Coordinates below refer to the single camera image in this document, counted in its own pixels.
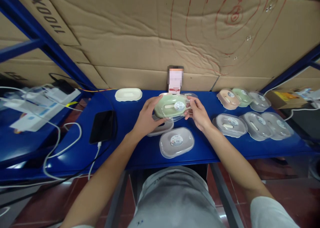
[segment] hand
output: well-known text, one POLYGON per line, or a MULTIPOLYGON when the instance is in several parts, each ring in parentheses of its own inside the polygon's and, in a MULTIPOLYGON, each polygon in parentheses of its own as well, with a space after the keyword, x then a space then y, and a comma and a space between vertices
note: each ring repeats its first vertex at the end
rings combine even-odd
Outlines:
POLYGON ((162 95, 152 97, 148 99, 146 103, 144 103, 144 106, 140 111, 139 117, 132 130, 132 133, 136 138, 142 139, 144 136, 151 133, 156 127, 165 122, 164 118, 157 121, 152 118, 152 111, 161 98, 162 95))
POLYGON ((190 105, 187 105, 187 107, 191 106, 191 109, 187 109, 184 112, 184 115, 186 116, 185 119, 192 118, 197 128, 202 132, 214 127, 200 100, 192 96, 188 96, 187 98, 190 100, 190 105))

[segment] person's right hand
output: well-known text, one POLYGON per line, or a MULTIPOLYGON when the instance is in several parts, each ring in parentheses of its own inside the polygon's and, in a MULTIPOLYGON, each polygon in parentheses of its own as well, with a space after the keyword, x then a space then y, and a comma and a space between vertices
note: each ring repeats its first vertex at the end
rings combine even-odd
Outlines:
POLYGON ((204 108, 200 100, 192 96, 188 96, 187 98, 190 100, 191 109, 187 109, 184 112, 185 119, 187 120, 189 118, 192 118, 197 128, 202 132, 214 127, 211 123, 206 109, 204 108))

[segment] black phone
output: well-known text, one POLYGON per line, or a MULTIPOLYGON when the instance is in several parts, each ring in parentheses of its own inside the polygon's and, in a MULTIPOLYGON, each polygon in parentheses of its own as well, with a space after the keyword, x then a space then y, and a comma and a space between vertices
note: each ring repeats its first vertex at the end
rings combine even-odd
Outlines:
POLYGON ((100 141, 108 141, 112 138, 114 111, 103 111, 94 117, 90 144, 96 144, 100 141))

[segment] small cardboard box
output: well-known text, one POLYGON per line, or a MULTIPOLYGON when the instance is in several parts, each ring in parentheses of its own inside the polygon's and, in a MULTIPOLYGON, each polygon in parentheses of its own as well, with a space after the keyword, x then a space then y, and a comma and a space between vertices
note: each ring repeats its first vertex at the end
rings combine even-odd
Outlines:
POLYGON ((292 90, 273 90, 266 94, 274 109, 300 108, 308 103, 301 96, 292 90), (295 96, 295 99, 289 99, 282 93, 289 93, 295 96))

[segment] floor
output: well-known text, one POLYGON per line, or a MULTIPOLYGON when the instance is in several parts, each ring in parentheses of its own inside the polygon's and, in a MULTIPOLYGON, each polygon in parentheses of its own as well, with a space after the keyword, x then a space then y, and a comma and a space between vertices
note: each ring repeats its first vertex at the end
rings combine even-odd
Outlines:
MULTIPOLYGON (((294 177, 289 166, 280 166, 266 160, 250 160, 250 163, 262 180, 283 179, 294 177)), ((225 179, 229 192, 238 209, 245 228, 251 227, 250 206, 246 202, 240 187, 230 178, 221 163, 218 164, 225 179)), ((220 218, 226 227, 229 227, 224 208, 222 206, 211 170, 208 171, 208 187, 220 218)), ((40 228, 57 222, 65 217, 72 203, 87 183, 87 178, 74 179, 54 187, 43 194, 34 196, 24 210, 16 218, 11 228, 40 228)), ((289 215, 301 228, 318 227, 320 222, 320 189, 307 189, 289 185, 267 185, 272 195, 284 206, 289 215)), ((110 202, 103 210, 97 228, 103 228, 108 216, 110 202)), ((127 182, 124 206, 121 213, 119 228, 126 228, 133 218, 135 210, 130 181, 127 182)))

